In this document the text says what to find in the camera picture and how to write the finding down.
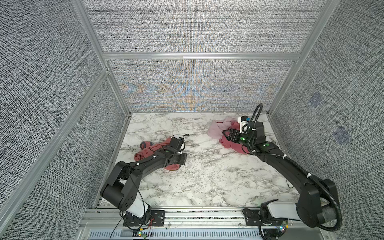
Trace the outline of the pink shirt with grey trim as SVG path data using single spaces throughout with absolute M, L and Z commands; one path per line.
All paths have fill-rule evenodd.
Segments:
M 141 151 L 142 154 L 146 153 L 149 155 L 135 163 L 130 163 L 131 171 L 138 171 L 144 175 L 161 168 L 169 171 L 178 170 L 182 165 L 174 164 L 169 166 L 168 159 L 172 154 L 183 153 L 184 148 L 184 138 L 168 138 L 162 144 L 151 146 Z

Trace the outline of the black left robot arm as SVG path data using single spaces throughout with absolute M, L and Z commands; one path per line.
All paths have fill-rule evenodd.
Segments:
M 144 202 L 139 193 L 142 179 L 170 165 L 184 165 L 187 159 L 187 154 L 183 152 L 184 148 L 185 137 L 176 135 L 167 145 L 142 160 L 130 163 L 118 162 L 101 189 L 101 197 L 123 213 L 130 213 L 138 218 L 147 216 L 151 207 Z

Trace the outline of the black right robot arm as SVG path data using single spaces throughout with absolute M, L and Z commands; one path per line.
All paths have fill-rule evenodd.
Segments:
M 248 130 L 224 130 L 223 137 L 239 144 L 243 152 L 256 156 L 284 176 L 298 191 L 295 204 L 298 218 L 308 227 L 338 231 L 343 223 L 337 186 L 329 179 L 320 179 L 287 157 L 282 150 L 265 136 L 262 122 L 249 122 Z

